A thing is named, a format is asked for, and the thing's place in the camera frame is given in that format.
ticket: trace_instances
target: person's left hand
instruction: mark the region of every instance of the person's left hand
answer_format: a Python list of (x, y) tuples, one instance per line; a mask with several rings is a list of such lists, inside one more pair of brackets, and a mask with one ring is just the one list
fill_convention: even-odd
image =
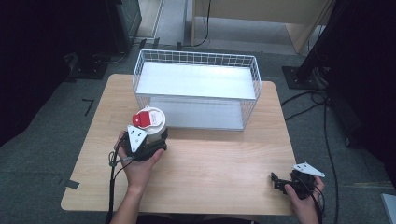
[[(123, 136), (123, 132), (120, 133), (119, 140), (117, 141), (116, 145), (119, 143), (122, 136)], [(124, 168), (124, 172), (128, 179), (128, 190), (131, 190), (132, 192), (135, 192), (135, 193), (143, 193), (144, 192), (144, 190), (149, 182), (149, 177), (151, 175), (152, 167), (160, 159), (163, 152), (164, 152), (164, 150), (162, 148), (157, 150), (154, 153), (154, 155), (146, 161), (133, 161), (129, 165), (128, 165), (128, 163), (130, 161), (122, 162), (122, 166), (128, 165)], [(125, 153), (125, 149), (123, 147), (123, 144), (121, 144), (120, 149), (119, 149), (119, 157), (120, 158), (127, 157), (126, 153)]]

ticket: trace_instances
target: red and white object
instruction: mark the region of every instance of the red and white object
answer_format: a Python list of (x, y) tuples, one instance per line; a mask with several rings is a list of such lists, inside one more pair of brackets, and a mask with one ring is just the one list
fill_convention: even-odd
[(159, 108), (146, 106), (132, 116), (132, 124), (145, 130), (148, 142), (151, 143), (160, 140), (161, 134), (166, 129), (165, 114)]

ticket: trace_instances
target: wire basket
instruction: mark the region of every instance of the wire basket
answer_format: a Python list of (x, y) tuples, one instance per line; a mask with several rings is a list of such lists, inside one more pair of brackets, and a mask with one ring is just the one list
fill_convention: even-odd
[(250, 55), (143, 49), (134, 69), (140, 108), (160, 108), (169, 127), (245, 129), (262, 84)]

